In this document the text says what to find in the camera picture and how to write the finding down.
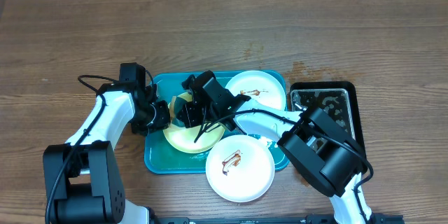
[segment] blue tray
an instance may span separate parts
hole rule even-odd
[[[225,87],[233,76],[241,72],[242,71],[216,71],[214,73],[216,80]],[[264,72],[275,77],[283,86],[283,89],[286,89],[285,80],[280,73],[270,70]],[[157,93],[159,98],[170,102],[173,96],[184,93],[185,90],[182,88],[181,82],[186,80],[190,74],[198,76],[201,73],[161,73],[154,77],[154,82],[157,83]],[[223,138],[233,134],[240,133],[237,131],[226,131]],[[252,135],[252,137],[257,139],[260,138],[259,135]],[[274,158],[276,171],[285,168],[286,165],[288,165],[289,160],[283,152],[277,148],[275,143],[270,144],[268,148]],[[183,153],[171,146],[165,138],[163,131],[159,130],[146,137],[144,160],[147,168],[156,174],[205,173],[205,161],[207,160],[209,151],[210,150],[196,154]]]

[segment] wooden tabletop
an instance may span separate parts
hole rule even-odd
[[[0,222],[43,223],[42,153],[64,143],[95,102],[76,78],[117,78],[122,62],[153,74],[273,69],[287,86],[351,81],[375,170],[367,203],[407,223],[448,221],[448,0],[6,0]],[[158,216],[333,212],[290,165],[263,197],[236,204],[204,174],[152,174],[144,138],[128,128],[115,155],[127,198]]]

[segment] yellow plate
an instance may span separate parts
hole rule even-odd
[[[186,100],[187,102],[191,102],[191,95],[188,93],[180,94],[178,97]],[[197,140],[195,140],[197,133],[199,133],[199,129],[201,126],[196,126],[192,128],[185,128],[176,126],[173,123],[170,123],[167,129],[163,130],[163,134],[168,142],[175,147],[175,149],[182,151],[184,153],[201,153],[203,151],[209,150],[213,147],[224,135],[224,127],[220,126],[211,132],[203,133],[202,136]]]

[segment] teal tray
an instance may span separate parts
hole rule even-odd
[[[285,80],[275,71],[264,71],[275,77],[283,89],[286,89]],[[216,80],[223,86],[230,81],[230,79],[241,73],[241,71],[216,71],[214,72]],[[173,96],[180,95],[185,92],[181,86],[181,82],[186,80],[190,74],[199,75],[200,72],[193,73],[161,73],[154,77],[154,82],[157,83],[157,93],[159,99],[164,99],[170,102]],[[237,131],[226,131],[223,138],[233,134],[240,134]],[[289,160],[283,152],[277,148],[275,143],[268,146],[269,151],[274,158],[275,169],[280,171],[288,165]],[[168,143],[163,131],[159,130],[155,133],[149,134],[145,140],[145,165],[147,168],[156,174],[196,174],[205,173],[205,161],[209,155],[210,150],[203,153],[189,154],[176,150]]]

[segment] round plate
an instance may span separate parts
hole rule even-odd
[[[255,200],[271,186],[275,164],[268,148],[246,135],[219,141],[209,153],[205,173],[210,186],[233,202]]]
[[[265,106],[284,110],[286,94],[280,82],[264,71],[244,71],[225,86],[232,95],[248,95]]]
[[[188,93],[180,94],[178,97],[191,102],[191,95]],[[167,141],[175,147],[175,149],[184,153],[201,153],[209,150],[213,147],[224,135],[225,129],[218,127],[208,133],[203,133],[202,136],[195,140],[197,133],[199,133],[200,126],[185,128],[179,127],[173,123],[170,123],[167,129],[163,130],[163,134]]]

